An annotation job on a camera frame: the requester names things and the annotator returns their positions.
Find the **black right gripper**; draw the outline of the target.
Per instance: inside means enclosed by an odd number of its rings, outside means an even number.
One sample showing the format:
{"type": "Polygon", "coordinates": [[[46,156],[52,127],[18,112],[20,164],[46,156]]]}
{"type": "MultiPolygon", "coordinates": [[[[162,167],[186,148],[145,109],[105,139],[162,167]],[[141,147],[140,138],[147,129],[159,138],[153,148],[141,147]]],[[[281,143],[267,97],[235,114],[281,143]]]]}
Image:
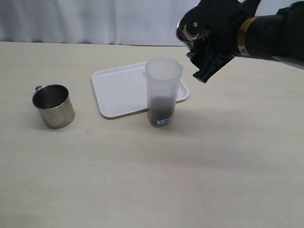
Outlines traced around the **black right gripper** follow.
{"type": "Polygon", "coordinates": [[[187,57],[198,68],[194,77],[206,83],[234,57],[249,57],[244,44],[244,22],[252,17],[252,2],[244,0],[201,0],[193,8],[186,29],[197,35],[203,29],[211,31],[199,48],[189,51],[187,57]]]}

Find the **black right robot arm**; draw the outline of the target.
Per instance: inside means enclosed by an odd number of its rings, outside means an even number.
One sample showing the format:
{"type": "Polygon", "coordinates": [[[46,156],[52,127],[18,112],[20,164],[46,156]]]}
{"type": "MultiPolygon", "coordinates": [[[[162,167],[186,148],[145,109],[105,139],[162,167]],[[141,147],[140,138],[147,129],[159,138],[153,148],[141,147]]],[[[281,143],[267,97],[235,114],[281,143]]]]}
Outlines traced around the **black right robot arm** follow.
{"type": "Polygon", "coordinates": [[[304,66],[304,3],[297,1],[274,15],[257,16],[257,0],[202,0],[176,27],[198,68],[194,77],[207,82],[235,57],[304,66]]]}

